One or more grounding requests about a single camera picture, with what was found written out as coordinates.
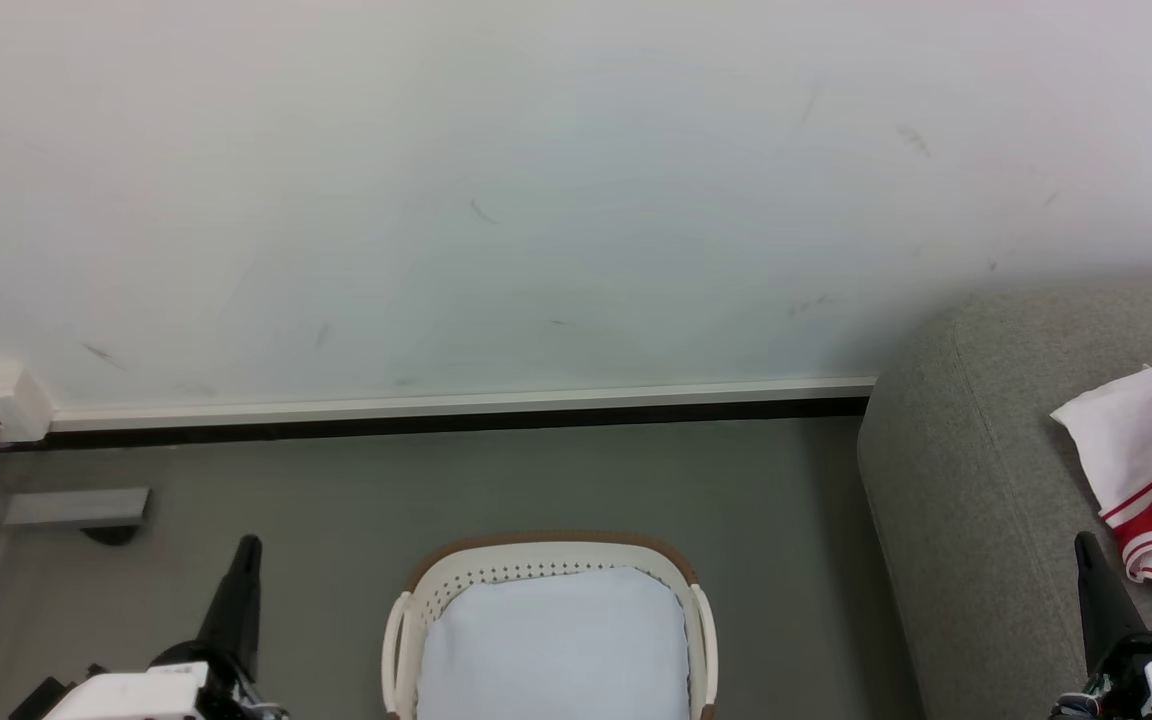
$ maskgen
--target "baseboard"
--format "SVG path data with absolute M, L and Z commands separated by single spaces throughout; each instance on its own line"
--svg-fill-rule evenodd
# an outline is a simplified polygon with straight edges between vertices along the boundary
M 3 450 L 540 429 L 863 414 L 874 378 L 58 411 L 51 433 Z

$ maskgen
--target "metal bracket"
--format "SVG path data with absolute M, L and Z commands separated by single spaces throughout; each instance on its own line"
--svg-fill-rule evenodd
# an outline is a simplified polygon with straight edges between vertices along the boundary
M 0 528 L 135 528 L 145 521 L 147 488 L 0 492 Z

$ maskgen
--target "basket handle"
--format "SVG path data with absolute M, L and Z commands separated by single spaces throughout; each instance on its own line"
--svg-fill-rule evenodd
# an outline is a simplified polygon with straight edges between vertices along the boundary
M 393 609 L 389 611 L 389 620 L 385 621 L 385 643 L 380 647 L 380 696 L 385 699 L 385 712 L 397 712 L 397 634 L 403 626 L 403 615 L 407 614 L 407 601 L 411 600 L 412 593 L 404 592 L 394 601 Z
M 705 635 L 705 705 L 713 705 L 718 696 L 718 630 L 714 628 L 714 612 L 700 585 L 691 585 L 696 596 L 696 607 L 700 611 L 700 630 Z

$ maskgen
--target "basket rim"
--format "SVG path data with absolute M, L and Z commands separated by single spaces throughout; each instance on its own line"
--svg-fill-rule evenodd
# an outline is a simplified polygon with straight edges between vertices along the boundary
M 457 541 L 449 541 L 442 547 L 439 547 L 433 553 L 430 553 L 425 560 L 420 561 L 420 564 L 416 566 L 412 570 L 411 577 L 407 581 L 407 592 L 416 592 L 416 585 L 420 584 L 420 578 L 425 577 L 425 573 L 429 573 L 430 568 L 433 568 L 435 562 L 444 560 L 444 558 L 454 555 L 454 553 L 467 551 L 467 550 L 479 550 L 484 547 L 500 546 L 500 544 L 526 544 L 526 543 L 544 543 L 544 541 L 604 541 L 608 544 L 635 544 L 635 546 L 645 547 L 647 550 L 653 550 L 664 555 L 669 562 L 675 564 L 679 573 L 682 574 L 682 579 L 689 585 L 700 584 L 700 579 L 696 577 L 696 570 L 691 568 L 691 562 L 687 561 L 685 556 L 673 547 L 672 544 L 667 541 L 659 541 L 659 539 L 650 536 L 641 536 L 637 533 L 619 533 L 612 532 L 612 530 L 525 530 L 525 532 L 517 533 L 494 533 L 490 536 L 477 536 L 471 538 L 462 538 Z

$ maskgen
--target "black mount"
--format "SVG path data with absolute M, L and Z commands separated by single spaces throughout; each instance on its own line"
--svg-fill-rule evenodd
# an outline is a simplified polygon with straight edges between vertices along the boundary
M 1149 700 L 1144 666 L 1152 662 L 1152 632 L 1132 598 L 1105 560 L 1092 533 L 1074 538 L 1078 559 L 1078 605 L 1083 616 L 1083 652 L 1087 683 L 1079 694 L 1062 694 L 1051 717 L 1089 719 L 1152 719 L 1140 714 Z
M 200 720 L 285 720 L 288 717 L 282 707 L 262 702 L 252 688 L 260 647 L 260 538 L 243 537 L 238 550 L 234 551 L 229 571 L 215 588 L 197 637 L 174 644 L 150 665 L 206 662 L 207 682 L 196 698 Z M 93 665 L 88 677 L 104 672 L 104 667 Z M 55 679 L 44 680 L 9 720 L 45 719 L 75 687 L 74 683 L 60 684 Z
M 82 528 L 82 532 L 88 538 L 93 539 L 100 544 L 108 544 L 111 547 L 123 547 L 124 544 L 132 541 L 136 537 L 136 530 L 141 530 L 141 525 L 118 525 L 114 528 Z

